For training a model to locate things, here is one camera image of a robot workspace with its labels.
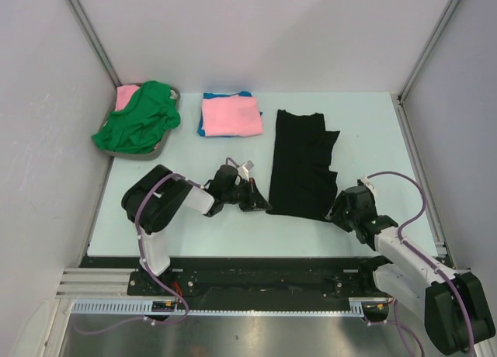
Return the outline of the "black polo shirt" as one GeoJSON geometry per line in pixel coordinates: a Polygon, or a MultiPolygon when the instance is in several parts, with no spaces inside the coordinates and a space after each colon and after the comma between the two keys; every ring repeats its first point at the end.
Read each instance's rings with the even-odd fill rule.
{"type": "Polygon", "coordinates": [[[338,173],[330,166],[339,135],[326,130],[322,113],[277,112],[268,214],[325,219],[338,192],[338,173]]]}

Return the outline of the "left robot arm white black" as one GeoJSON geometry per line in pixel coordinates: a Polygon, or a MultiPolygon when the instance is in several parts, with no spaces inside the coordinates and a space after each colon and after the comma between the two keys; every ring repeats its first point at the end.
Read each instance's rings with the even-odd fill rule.
{"type": "Polygon", "coordinates": [[[238,165],[226,160],[214,177],[201,185],[157,165],[126,191],[121,206],[137,229],[140,264],[147,271],[144,284],[150,291],[161,295],[172,285],[166,272],[170,257],[163,230],[181,207],[205,217],[213,217],[226,205],[236,205],[245,213],[272,209],[249,174],[252,168],[251,161],[238,165]]]}

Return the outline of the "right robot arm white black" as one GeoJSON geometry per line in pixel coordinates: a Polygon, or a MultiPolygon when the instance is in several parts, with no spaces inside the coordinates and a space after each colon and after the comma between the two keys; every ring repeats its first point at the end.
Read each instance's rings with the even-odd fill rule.
{"type": "Polygon", "coordinates": [[[358,276],[368,296],[387,293],[424,324],[429,340],[444,355],[470,351],[496,334],[480,280],[427,255],[398,224],[377,213],[374,193],[366,185],[340,192],[325,219],[378,253],[358,276]]]}

